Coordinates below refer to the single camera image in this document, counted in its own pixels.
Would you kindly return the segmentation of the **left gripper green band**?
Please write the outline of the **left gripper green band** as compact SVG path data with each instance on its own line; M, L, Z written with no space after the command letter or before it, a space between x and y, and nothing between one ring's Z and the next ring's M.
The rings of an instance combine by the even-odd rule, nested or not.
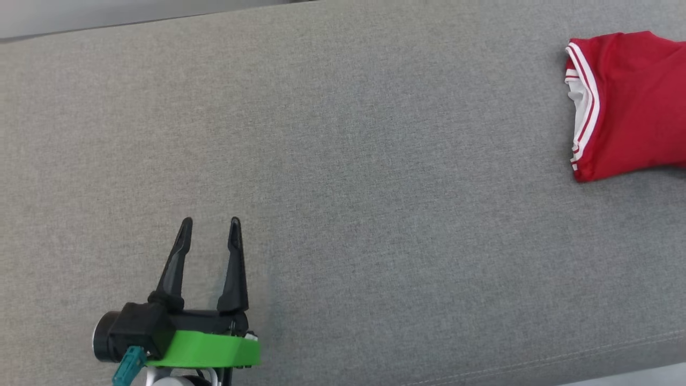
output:
M191 247L192 227L192 218L182 220L154 290L154 302L161 303L171 312L184 308L182 279L185 257ZM244 313L249 308L249 297L242 225L238 217L231 218L227 248L229 261L217 310L225 314ZM203 369L260 365L260 343L255 333L248 330L245 316L191 310L172 314L170 320L176 327L170 345L163 357L148 354L147 366Z

